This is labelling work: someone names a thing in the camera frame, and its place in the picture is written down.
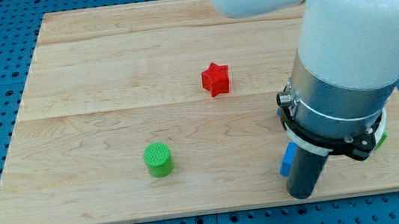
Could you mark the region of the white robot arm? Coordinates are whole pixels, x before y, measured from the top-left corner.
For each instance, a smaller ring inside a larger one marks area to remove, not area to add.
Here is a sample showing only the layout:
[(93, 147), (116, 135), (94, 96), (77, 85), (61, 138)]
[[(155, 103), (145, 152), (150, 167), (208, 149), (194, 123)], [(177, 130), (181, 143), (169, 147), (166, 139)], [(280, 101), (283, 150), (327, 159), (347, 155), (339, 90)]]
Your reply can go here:
[(298, 146), (293, 166), (321, 167), (335, 154), (369, 156), (399, 79), (399, 0), (210, 1), (237, 19), (304, 4), (293, 71), (276, 99)]

